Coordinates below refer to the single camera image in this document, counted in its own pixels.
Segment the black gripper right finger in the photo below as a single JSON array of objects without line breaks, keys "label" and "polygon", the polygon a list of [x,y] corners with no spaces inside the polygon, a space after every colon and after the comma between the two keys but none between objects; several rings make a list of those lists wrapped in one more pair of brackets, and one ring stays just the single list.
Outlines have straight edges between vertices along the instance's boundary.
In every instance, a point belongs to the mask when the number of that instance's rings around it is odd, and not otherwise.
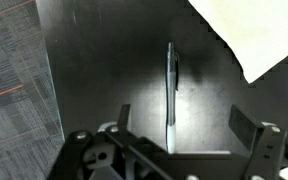
[{"label": "black gripper right finger", "polygon": [[264,130],[264,125],[237,105],[232,105],[229,127],[248,151],[253,151]]}]

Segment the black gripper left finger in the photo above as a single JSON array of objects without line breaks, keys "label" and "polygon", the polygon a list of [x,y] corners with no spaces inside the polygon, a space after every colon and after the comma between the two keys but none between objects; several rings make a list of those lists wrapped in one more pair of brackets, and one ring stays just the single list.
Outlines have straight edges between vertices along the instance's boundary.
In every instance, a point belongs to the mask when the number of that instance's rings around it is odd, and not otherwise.
[{"label": "black gripper left finger", "polygon": [[123,104],[120,110],[119,119],[117,125],[120,129],[126,129],[131,120],[131,105]]}]

